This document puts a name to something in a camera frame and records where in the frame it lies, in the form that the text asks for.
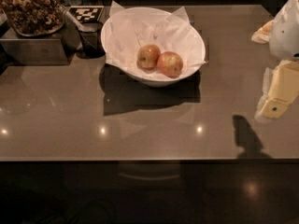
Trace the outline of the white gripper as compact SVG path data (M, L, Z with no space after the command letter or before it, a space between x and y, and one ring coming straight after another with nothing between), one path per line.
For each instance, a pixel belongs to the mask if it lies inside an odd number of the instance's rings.
M255 119L268 123L279 119L299 96L299 0L288 0L276 17L251 37L255 43L269 42L270 53L282 60L263 74L263 95Z

